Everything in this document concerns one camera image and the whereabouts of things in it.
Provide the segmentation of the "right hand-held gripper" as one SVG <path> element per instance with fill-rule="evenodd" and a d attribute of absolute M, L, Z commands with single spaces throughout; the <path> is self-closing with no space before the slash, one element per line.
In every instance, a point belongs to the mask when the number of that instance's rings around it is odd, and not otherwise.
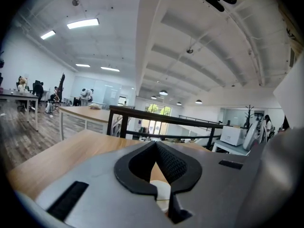
<path fill-rule="evenodd" d="M 289 128 L 265 145 L 236 228 L 304 228 L 304 53 L 274 95 Z"/>

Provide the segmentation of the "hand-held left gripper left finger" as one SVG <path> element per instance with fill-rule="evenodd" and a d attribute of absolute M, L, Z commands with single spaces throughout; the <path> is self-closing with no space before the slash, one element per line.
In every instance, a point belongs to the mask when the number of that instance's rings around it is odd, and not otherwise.
<path fill-rule="evenodd" d="M 153 196 L 131 193 L 114 174 L 117 160 L 143 145 L 83 161 L 42 190 L 36 203 L 47 210 L 74 181 L 79 181 L 88 187 L 65 219 L 66 224 L 75 228 L 169 228 L 170 220 Z"/>

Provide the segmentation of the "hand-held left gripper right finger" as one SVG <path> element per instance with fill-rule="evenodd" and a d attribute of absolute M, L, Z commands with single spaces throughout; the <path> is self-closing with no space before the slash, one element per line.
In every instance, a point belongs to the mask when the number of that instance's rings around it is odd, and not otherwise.
<path fill-rule="evenodd" d="M 168 179 L 173 197 L 168 217 L 155 219 L 155 228 L 236 228 L 242 203 L 256 175 L 260 146 L 247 156 L 208 152 L 156 143 L 158 165 L 177 161 L 182 174 Z"/>

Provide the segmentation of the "white cup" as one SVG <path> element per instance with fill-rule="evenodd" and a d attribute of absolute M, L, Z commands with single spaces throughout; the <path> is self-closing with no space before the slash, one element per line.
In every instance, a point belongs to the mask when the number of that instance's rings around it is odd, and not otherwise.
<path fill-rule="evenodd" d="M 152 180 L 150 184 L 157 188 L 156 203 L 163 213 L 167 213 L 169 210 L 171 186 L 160 180 Z"/>

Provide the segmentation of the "grey table with white legs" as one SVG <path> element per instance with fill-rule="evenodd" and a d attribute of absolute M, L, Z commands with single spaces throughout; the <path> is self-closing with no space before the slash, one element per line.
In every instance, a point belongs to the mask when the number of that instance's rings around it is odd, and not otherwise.
<path fill-rule="evenodd" d="M 216 152 L 217 149 L 225 150 L 229 154 L 234 154 L 234 155 L 248 156 L 248 154 L 250 153 L 250 151 L 244 150 L 243 145 L 234 146 L 226 142 L 223 142 L 221 140 L 216 140 L 214 142 L 212 152 Z"/>

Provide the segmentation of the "white appliance box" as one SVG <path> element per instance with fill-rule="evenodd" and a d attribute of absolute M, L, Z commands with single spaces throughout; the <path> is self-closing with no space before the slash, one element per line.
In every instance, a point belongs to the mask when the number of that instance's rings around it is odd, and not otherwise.
<path fill-rule="evenodd" d="M 246 129 L 223 126 L 220 140 L 230 145 L 239 146 L 244 143 L 246 134 Z"/>

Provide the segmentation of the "black coat rack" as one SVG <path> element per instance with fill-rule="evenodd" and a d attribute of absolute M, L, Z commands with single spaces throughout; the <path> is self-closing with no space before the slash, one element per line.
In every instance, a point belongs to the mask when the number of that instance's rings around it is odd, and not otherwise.
<path fill-rule="evenodd" d="M 244 127 L 248 130 L 250 128 L 250 118 L 254 115 L 251 113 L 252 109 L 254 107 L 251 107 L 251 105 L 246 106 L 247 112 L 245 113 L 246 115 L 246 123 L 244 125 Z"/>

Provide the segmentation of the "thin black railing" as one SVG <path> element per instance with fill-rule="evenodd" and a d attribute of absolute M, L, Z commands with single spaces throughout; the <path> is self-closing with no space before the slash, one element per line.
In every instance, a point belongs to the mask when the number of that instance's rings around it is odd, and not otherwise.
<path fill-rule="evenodd" d="M 213 121 L 208 121 L 208 120 L 202 120 L 202 119 L 199 119 L 199 118 L 188 117 L 188 116 L 184 116 L 184 115 L 179 115 L 179 118 L 180 118 L 180 119 L 184 119 L 184 120 L 191 120 L 191 121 L 196 121 L 196 122 L 203 122 L 203 123 L 221 125 L 221 123 L 219 123 L 219 122 L 213 122 Z"/>

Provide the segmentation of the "wooden table with white legs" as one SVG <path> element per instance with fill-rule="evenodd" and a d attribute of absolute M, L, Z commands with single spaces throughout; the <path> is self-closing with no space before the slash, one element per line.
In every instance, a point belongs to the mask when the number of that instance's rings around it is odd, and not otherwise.
<path fill-rule="evenodd" d="M 59 107 L 60 140 L 64 140 L 64 132 L 63 132 L 64 114 L 75 117 L 80 120 L 84 120 L 85 129 L 87 129 L 87 123 L 91 122 L 102 126 L 102 134 L 106 134 L 107 132 L 109 115 L 110 115 L 109 110 L 91 109 L 88 106 L 61 106 Z"/>

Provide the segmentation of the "black metal railing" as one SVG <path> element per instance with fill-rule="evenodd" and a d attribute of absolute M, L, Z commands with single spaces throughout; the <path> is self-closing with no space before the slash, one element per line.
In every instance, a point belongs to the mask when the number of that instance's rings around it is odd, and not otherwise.
<path fill-rule="evenodd" d="M 127 134 L 138 135 L 144 137 L 152 137 L 159 138 L 161 140 L 165 139 L 208 139 L 207 147 L 211 147 L 212 141 L 214 138 L 219 138 L 220 135 L 215 135 L 216 129 L 222 129 L 223 125 L 196 122 L 191 120 L 184 120 L 178 117 L 164 116 L 153 114 L 145 111 L 135 110 L 127 107 L 120 107 L 115 105 L 109 106 L 110 115 L 108 121 L 108 127 L 106 134 L 111 136 L 113 134 L 113 127 L 117 124 L 120 124 L 120 137 L 125 138 Z M 190 126 L 190 127 L 198 127 L 198 128 L 206 128 L 210 129 L 209 135 L 204 136 L 182 136 L 182 135 L 160 135 L 160 134 L 150 134 L 150 133 L 140 133 L 136 131 L 130 131 L 127 129 L 128 121 L 130 118 L 137 119 L 147 119 L 147 120 L 159 120 L 165 123 L 173 124 L 173 125 L 182 125 L 182 126 Z"/>

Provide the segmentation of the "glass entrance door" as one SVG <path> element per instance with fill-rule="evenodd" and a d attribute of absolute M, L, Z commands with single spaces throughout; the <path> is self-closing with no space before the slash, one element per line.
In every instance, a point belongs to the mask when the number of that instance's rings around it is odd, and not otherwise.
<path fill-rule="evenodd" d="M 147 103 L 144 111 L 164 116 L 171 115 L 171 107 L 153 103 Z M 168 123 L 159 120 L 143 119 L 141 128 L 145 133 L 165 135 L 167 133 L 168 125 Z"/>

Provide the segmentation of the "dark desk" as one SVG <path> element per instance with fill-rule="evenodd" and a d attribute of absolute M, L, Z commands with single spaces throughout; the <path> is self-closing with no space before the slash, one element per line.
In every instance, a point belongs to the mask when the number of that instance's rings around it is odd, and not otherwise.
<path fill-rule="evenodd" d="M 21 93 L 0 88 L 0 100 L 26 100 L 27 101 L 27 122 L 29 122 L 30 101 L 35 102 L 35 130 L 38 132 L 38 97 L 31 93 Z"/>

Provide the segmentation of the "flower vase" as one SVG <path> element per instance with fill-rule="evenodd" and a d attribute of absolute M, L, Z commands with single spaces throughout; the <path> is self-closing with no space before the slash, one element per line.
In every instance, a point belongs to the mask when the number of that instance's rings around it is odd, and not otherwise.
<path fill-rule="evenodd" d="M 24 77 L 19 78 L 18 91 L 21 94 L 29 92 L 27 89 L 27 79 L 26 78 L 24 78 Z"/>

